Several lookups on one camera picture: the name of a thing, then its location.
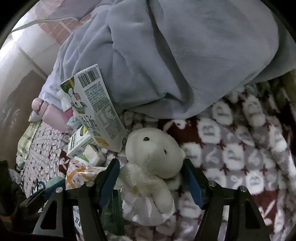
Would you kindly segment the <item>gold white medicine box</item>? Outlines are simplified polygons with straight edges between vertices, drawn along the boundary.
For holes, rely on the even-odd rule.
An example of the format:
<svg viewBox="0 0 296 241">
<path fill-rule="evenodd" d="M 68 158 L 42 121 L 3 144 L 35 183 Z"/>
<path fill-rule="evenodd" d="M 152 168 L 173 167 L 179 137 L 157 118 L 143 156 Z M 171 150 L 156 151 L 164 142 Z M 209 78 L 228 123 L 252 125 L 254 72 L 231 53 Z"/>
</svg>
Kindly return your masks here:
<svg viewBox="0 0 296 241">
<path fill-rule="evenodd" d="M 97 146 L 95 139 L 88 133 L 85 126 L 81 126 L 70 138 L 67 150 L 67 157 L 74 158 L 81 155 L 87 145 Z"/>
</svg>

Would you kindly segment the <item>white pill bottle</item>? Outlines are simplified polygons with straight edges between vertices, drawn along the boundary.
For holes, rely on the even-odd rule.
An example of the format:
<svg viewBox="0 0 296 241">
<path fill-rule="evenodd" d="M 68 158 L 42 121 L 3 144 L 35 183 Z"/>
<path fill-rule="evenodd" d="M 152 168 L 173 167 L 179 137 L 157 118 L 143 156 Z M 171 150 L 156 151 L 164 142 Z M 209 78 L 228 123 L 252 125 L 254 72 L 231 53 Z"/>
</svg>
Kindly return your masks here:
<svg viewBox="0 0 296 241">
<path fill-rule="evenodd" d="M 57 96 L 61 101 L 62 110 L 66 114 L 67 118 L 70 119 L 73 117 L 73 109 L 72 105 L 70 104 L 70 101 L 67 98 L 67 95 L 63 90 L 59 90 L 57 92 Z"/>
</svg>

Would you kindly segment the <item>green white snack bag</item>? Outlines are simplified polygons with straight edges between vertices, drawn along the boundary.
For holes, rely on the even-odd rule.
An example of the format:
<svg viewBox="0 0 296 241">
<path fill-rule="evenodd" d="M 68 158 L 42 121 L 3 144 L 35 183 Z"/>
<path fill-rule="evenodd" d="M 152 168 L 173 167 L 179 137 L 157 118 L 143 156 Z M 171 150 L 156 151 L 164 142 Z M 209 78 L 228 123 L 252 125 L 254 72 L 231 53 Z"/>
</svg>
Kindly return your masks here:
<svg viewBox="0 0 296 241">
<path fill-rule="evenodd" d="M 111 198 L 102 209 L 101 223 L 105 231 L 116 236 L 125 235 L 125 225 L 130 222 L 123 218 L 122 198 L 118 190 L 113 190 Z"/>
</svg>

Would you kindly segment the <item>white tissue pack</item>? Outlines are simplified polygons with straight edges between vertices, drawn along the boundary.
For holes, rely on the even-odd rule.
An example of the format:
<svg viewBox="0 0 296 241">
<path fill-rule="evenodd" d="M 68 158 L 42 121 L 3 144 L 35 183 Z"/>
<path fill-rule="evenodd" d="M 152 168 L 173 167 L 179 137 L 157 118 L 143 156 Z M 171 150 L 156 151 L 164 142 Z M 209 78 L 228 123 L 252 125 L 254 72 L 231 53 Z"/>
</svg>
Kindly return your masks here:
<svg viewBox="0 0 296 241">
<path fill-rule="evenodd" d="M 97 150 L 93 145 L 87 145 L 83 153 L 80 155 L 81 159 L 90 163 L 92 166 L 102 166 L 106 161 L 105 156 L 100 150 Z"/>
</svg>

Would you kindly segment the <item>orange white snack bag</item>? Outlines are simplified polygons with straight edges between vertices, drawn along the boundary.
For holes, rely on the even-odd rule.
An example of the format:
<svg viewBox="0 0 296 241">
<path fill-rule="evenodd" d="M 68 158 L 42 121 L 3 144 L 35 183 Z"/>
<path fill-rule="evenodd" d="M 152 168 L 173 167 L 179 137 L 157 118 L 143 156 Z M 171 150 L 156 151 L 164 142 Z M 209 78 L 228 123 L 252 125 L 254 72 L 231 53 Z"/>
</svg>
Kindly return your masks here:
<svg viewBox="0 0 296 241">
<path fill-rule="evenodd" d="M 106 167 L 93 167 L 87 162 L 76 159 L 70 160 L 66 173 L 66 190 L 79 188 L 88 181 L 94 181 L 97 175 L 105 170 Z"/>
</svg>

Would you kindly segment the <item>pink thermos bottle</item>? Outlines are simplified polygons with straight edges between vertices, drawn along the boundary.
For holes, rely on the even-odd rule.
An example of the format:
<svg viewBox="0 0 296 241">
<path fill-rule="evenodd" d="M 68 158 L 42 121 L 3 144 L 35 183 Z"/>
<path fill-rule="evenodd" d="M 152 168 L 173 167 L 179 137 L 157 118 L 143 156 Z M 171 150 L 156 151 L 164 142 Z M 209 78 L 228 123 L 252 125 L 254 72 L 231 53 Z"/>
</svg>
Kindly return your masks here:
<svg viewBox="0 0 296 241">
<path fill-rule="evenodd" d="M 67 126 L 69 119 L 66 114 L 54 104 L 36 98 L 32 101 L 32 110 L 41 117 L 43 122 L 50 125 L 53 129 L 62 133 L 69 129 L 69 126 Z"/>
</svg>

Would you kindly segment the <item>white plush bear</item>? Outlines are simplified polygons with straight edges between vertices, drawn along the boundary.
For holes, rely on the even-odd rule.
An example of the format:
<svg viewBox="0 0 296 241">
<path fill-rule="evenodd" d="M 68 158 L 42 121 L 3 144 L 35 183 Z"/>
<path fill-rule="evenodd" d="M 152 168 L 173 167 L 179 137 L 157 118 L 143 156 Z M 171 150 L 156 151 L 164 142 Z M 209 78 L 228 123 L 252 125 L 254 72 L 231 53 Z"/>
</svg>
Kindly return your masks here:
<svg viewBox="0 0 296 241">
<path fill-rule="evenodd" d="M 166 132 L 141 128 L 129 134 L 125 156 L 127 163 L 115 185 L 124 219 L 143 226 L 161 225 L 175 212 L 171 192 L 180 186 L 185 152 Z"/>
</svg>

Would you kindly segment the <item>green white milk carton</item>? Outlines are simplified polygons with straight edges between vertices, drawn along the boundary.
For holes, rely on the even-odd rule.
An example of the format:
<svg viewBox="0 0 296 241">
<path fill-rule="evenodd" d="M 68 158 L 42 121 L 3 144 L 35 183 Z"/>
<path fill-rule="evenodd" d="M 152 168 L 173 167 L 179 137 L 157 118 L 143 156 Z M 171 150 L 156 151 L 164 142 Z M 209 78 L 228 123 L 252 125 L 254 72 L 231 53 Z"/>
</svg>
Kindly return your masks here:
<svg viewBox="0 0 296 241">
<path fill-rule="evenodd" d="M 70 97 L 71 106 L 95 142 L 102 148 L 120 152 L 128 133 L 108 95 L 99 66 L 79 71 L 60 87 Z"/>
</svg>

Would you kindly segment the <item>grey blue blanket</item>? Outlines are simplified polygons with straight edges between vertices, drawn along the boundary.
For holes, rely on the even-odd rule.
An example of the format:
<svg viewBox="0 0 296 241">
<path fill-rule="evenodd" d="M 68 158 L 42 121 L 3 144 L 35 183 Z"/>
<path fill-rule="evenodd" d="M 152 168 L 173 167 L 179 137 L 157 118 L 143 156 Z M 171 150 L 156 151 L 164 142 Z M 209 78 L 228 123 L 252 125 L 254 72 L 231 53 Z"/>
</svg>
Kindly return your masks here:
<svg viewBox="0 0 296 241">
<path fill-rule="evenodd" d="M 39 97 L 97 64 L 119 109 L 190 118 L 295 69 L 295 42 L 260 1 L 102 1 L 60 47 Z"/>
</svg>

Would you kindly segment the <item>clear wrapper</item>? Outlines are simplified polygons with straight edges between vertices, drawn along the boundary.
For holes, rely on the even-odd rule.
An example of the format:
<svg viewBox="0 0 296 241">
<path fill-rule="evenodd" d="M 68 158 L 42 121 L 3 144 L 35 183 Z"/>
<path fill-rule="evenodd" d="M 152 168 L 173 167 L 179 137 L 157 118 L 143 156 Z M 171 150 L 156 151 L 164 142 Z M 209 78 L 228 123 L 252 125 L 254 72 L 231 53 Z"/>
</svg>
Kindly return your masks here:
<svg viewBox="0 0 296 241">
<path fill-rule="evenodd" d="M 75 116 L 71 117 L 67 122 L 67 126 L 71 127 L 72 129 L 78 129 L 79 127 L 81 127 L 81 125 L 81 120 Z"/>
</svg>

